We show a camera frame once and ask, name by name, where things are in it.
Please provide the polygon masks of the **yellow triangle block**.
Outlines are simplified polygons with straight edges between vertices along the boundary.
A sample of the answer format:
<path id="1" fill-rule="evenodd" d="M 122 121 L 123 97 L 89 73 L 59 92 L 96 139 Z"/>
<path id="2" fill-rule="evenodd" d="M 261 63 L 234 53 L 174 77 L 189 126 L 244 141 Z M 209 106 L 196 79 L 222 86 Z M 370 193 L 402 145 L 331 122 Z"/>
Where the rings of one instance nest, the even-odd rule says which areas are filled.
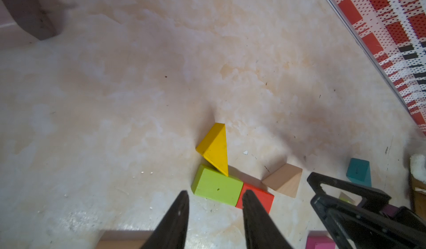
<path id="1" fill-rule="evenodd" d="M 223 175 L 229 176 L 225 124 L 215 123 L 198 144 L 196 151 Z"/>

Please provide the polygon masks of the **natural wood triangle block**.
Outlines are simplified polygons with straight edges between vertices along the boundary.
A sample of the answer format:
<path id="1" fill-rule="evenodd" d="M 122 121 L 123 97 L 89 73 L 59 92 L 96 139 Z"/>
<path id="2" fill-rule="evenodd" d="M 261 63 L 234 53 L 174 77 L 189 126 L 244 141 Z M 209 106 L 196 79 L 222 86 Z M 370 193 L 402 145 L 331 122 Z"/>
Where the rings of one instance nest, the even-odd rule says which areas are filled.
<path id="1" fill-rule="evenodd" d="M 264 179 L 262 184 L 294 199 L 297 196 L 302 172 L 302 168 L 285 164 Z"/>

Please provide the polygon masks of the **red rectangular block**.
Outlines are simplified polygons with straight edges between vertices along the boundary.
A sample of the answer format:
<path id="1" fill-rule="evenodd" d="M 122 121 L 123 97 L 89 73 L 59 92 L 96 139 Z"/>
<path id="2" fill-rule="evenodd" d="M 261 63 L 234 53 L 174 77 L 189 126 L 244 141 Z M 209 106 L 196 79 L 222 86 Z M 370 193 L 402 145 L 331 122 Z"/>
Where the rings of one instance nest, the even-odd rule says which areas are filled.
<path id="1" fill-rule="evenodd" d="M 250 185 L 246 182 L 244 182 L 242 190 L 240 192 L 239 199 L 236 204 L 236 208 L 243 209 L 243 195 L 247 190 L 251 190 L 256 195 L 259 202 L 261 202 L 262 206 L 264 207 L 265 211 L 267 213 L 270 213 L 270 210 L 272 208 L 272 204 L 274 202 L 275 196 L 263 189 L 257 188 L 256 186 Z"/>

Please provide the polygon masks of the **natural wood rectangular block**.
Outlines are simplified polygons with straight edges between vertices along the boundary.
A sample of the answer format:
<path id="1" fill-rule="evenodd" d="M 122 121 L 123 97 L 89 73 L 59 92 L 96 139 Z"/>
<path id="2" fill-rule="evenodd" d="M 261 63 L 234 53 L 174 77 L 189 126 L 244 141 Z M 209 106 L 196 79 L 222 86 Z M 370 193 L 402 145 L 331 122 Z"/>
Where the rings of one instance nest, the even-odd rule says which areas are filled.
<path id="1" fill-rule="evenodd" d="M 105 230 L 96 249 L 140 249 L 150 238 L 150 230 Z"/>

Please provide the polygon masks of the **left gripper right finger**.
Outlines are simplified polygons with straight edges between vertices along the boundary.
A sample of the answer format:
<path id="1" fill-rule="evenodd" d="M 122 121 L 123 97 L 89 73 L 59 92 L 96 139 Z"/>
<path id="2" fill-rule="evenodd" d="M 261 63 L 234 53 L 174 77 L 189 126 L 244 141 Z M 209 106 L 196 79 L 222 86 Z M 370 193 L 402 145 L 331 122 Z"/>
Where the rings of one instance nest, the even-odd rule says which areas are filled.
<path id="1" fill-rule="evenodd" d="M 247 249 L 291 249 L 252 190 L 243 194 L 243 216 Z"/>

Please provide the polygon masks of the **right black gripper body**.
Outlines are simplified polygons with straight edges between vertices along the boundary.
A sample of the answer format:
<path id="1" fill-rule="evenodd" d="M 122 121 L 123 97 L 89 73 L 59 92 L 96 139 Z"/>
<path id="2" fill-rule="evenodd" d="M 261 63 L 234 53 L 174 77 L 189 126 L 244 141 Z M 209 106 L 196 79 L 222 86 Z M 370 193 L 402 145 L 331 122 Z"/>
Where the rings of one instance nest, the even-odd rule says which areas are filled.
<path id="1" fill-rule="evenodd" d="M 366 209 L 359 209 L 359 222 L 366 228 L 361 249 L 424 249 L 426 233 Z"/>

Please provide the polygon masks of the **green block near teal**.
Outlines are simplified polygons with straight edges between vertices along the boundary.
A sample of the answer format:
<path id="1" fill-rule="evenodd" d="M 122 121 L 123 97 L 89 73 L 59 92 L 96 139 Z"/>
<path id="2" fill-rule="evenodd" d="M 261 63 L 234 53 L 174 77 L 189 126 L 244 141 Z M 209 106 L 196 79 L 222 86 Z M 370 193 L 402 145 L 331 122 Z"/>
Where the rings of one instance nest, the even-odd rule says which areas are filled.
<path id="1" fill-rule="evenodd" d="M 347 202 L 351 205 L 355 205 L 356 202 L 353 198 L 351 198 L 350 196 L 348 196 L 347 194 L 345 194 L 344 192 L 341 192 L 339 197 L 338 197 L 341 201 Z"/>

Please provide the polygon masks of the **purple triangle block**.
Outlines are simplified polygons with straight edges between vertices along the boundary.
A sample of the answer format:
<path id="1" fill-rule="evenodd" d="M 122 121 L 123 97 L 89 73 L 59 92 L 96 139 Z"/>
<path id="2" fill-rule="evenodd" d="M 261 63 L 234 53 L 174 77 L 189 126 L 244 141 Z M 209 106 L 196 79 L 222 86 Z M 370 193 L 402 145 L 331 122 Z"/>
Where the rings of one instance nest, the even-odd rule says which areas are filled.
<path id="1" fill-rule="evenodd" d="M 387 204 L 383 209 L 382 213 L 388 217 L 394 217 L 395 214 L 399 211 L 399 208 L 390 204 Z"/>

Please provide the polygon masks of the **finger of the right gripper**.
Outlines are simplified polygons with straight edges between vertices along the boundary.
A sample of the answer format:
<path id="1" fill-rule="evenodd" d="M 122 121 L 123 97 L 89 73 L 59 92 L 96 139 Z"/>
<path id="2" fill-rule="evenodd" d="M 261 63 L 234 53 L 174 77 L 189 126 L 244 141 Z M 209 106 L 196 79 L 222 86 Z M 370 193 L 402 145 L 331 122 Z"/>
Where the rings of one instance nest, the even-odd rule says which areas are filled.
<path id="1" fill-rule="evenodd" d="M 316 172 L 312 172 L 308 176 L 307 182 L 316 195 L 327 195 L 322 189 L 323 184 L 358 195 L 362 198 L 361 203 L 358 205 L 359 208 L 383 209 L 391 199 L 387 193 L 380 189 L 357 185 Z"/>
<path id="2" fill-rule="evenodd" d="M 366 228 L 359 222 L 359 209 L 325 195 L 315 195 L 311 205 L 339 249 L 360 249 Z"/>

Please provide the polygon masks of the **magenta block centre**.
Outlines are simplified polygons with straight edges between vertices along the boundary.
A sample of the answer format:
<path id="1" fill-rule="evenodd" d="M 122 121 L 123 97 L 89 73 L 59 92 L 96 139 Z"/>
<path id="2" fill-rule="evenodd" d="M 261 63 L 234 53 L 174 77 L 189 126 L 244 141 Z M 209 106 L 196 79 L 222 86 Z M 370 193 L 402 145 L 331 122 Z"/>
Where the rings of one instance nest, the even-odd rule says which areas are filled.
<path id="1" fill-rule="evenodd" d="M 336 243 L 327 231 L 310 231 L 305 249 L 335 249 Z"/>

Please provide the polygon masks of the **teal triangle block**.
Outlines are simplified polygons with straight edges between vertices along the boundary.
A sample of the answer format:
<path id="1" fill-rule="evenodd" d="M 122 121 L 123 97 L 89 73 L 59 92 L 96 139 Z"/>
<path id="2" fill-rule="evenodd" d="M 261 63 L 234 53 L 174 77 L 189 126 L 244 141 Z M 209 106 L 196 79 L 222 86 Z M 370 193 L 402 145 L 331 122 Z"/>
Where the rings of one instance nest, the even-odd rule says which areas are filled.
<path id="1" fill-rule="evenodd" d="M 351 158 L 346 176 L 352 183 L 366 187 L 372 186 L 369 161 Z"/>

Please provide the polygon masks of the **white teddy bear brown shirt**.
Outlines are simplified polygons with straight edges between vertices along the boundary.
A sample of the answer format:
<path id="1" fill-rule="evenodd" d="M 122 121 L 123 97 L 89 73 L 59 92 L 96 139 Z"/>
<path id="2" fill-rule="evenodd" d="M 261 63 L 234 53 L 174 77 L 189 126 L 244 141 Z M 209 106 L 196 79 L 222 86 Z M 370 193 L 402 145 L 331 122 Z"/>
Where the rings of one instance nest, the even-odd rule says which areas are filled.
<path id="1" fill-rule="evenodd" d="M 410 179 L 414 212 L 426 220 L 426 156 L 414 154 L 410 157 Z"/>

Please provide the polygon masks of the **small brown white object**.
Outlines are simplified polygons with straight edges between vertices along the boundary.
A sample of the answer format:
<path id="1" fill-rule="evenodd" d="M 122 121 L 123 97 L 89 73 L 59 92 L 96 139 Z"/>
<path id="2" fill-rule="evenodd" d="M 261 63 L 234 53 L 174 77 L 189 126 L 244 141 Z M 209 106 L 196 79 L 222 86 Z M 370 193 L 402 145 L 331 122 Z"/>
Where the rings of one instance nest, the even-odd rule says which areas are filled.
<path id="1" fill-rule="evenodd" d="M 1 0 L 1 30 L 6 38 L 11 38 L 14 31 L 25 32 L 36 40 L 58 35 L 39 0 Z"/>

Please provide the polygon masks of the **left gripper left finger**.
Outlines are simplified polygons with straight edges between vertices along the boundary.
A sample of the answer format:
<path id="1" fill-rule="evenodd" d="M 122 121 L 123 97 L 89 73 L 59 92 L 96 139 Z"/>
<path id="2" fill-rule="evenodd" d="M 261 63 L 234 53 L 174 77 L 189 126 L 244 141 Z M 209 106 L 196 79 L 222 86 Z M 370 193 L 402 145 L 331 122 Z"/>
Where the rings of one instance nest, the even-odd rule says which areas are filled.
<path id="1" fill-rule="evenodd" d="M 183 190 L 141 249 L 183 249 L 189 222 L 189 207 L 189 195 Z"/>

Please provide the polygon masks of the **light green rectangular block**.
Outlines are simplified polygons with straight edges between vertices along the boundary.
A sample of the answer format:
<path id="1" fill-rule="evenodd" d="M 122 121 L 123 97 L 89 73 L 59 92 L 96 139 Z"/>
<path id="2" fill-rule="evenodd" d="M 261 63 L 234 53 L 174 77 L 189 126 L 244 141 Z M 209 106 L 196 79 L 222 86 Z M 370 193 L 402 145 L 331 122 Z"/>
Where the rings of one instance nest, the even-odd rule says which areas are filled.
<path id="1" fill-rule="evenodd" d="M 200 165 L 191 186 L 192 192 L 202 198 L 236 206 L 244 183 L 225 176 L 206 165 Z"/>

